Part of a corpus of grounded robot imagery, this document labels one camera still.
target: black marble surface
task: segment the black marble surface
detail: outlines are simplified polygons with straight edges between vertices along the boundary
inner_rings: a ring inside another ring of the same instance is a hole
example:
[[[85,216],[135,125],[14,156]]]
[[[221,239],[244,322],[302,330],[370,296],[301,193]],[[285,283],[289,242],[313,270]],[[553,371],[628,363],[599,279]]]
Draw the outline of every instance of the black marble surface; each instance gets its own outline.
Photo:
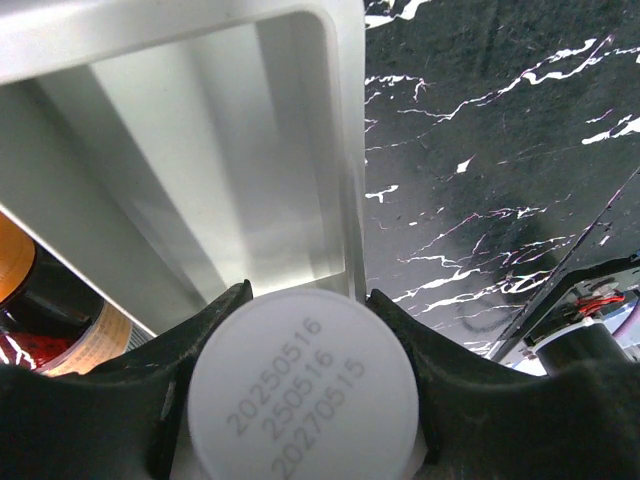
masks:
[[[558,265],[640,247],[640,4],[366,8],[367,287],[487,353]]]

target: white plastic tray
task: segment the white plastic tray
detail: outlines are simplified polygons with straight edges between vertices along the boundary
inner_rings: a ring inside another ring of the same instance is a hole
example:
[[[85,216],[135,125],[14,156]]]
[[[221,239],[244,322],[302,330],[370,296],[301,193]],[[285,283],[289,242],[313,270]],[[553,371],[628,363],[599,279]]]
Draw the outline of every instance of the white plastic tray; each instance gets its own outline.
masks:
[[[360,0],[0,5],[0,209],[159,334],[364,294]]]

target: red wire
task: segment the red wire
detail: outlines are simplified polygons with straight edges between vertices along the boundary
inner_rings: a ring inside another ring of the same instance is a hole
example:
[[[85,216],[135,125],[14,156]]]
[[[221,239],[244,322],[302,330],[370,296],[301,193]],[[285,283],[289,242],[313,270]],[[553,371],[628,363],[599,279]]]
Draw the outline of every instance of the red wire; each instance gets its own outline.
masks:
[[[599,299],[580,299],[576,302],[576,305],[580,308],[578,308],[578,311],[584,315],[584,316],[589,316],[592,315],[594,313],[596,313],[598,310],[600,310],[602,307],[604,307],[605,305],[609,305],[611,303],[618,303],[618,302],[622,302],[624,300],[624,295],[616,295],[614,297],[609,297],[609,298],[599,298]]]

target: white bottle cap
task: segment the white bottle cap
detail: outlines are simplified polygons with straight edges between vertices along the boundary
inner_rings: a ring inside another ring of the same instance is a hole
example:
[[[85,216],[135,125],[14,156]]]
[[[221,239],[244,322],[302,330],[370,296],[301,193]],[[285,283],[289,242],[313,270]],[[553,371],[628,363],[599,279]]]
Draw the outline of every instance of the white bottle cap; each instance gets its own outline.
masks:
[[[213,480],[397,480],[414,449],[418,392],[376,315],[334,293],[290,290],[249,302],[214,332],[188,419]]]

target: white plastic bin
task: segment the white plastic bin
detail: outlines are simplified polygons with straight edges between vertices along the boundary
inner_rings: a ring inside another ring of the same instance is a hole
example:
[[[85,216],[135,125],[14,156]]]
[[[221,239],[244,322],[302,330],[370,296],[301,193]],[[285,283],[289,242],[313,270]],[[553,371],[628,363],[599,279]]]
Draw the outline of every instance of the white plastic bin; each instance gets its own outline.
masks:
[[[364,294],[361,0],[0,5],[0,209],[154,333]]]

